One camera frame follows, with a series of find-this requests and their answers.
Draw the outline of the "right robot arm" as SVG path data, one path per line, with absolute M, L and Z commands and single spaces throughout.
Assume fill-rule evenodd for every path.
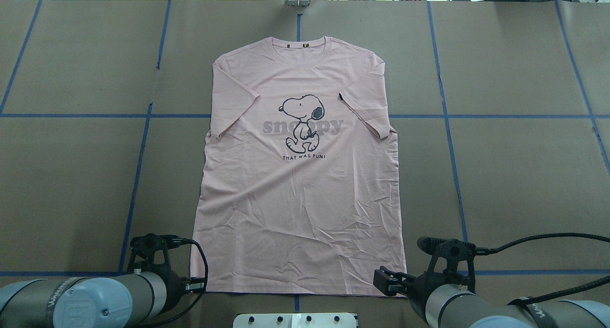
M 567 296 L 607 285 L 608 276 L 542 296 L 519 297 L 495 306 L 475 293 L 474 258 L 499 253 L 528 241 L 554 237 L 583 237 L 608 242 L 588 233 L 547 233 L 528 236 L 496 248 L 440 237 L 420 237 L 418 248 L 431 257 L 420 276 L 375 270 L 373 285 L 385 296 L 404 295 L 430 328 L 607 328 L 609 306 Z

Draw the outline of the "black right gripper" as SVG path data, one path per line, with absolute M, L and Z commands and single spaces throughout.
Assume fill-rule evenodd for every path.
M 431 256 L 423 274 L 410 282 L 410 275 L 381 266 L 373 273 L 373 286 L 389 297 L 408 297 L 416 314 L 425 314 L 427 300 L 442 285 L 462 285 L 470 292 L 475 291 L 475 244 L 423 236 L 419 237 L 417 246 Z

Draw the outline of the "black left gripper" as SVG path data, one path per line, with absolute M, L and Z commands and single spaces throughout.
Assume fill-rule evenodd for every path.
M 169 250 L 186 243 L 183 237 L 154 233 L 131 239 L 128 272 L 139 272 L 150 283 L 153 297 L 150 314 L 173 309 L 188 292 L 205 293 L 206 277 L 180 277 L 172 270 Z

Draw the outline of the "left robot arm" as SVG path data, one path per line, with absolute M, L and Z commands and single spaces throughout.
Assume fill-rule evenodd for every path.
M 176 235 L 148 233 L 133 237 L 125 275 L 70 277 L 52 282 L 35 279 L 1 289 L 3 328 L 146 328 L 147 320 L 172 310 L 188 293 L 201 296 L 208 269 L 201 277 L 181 277 L 172 270 L 169 251 L 200 244 Z

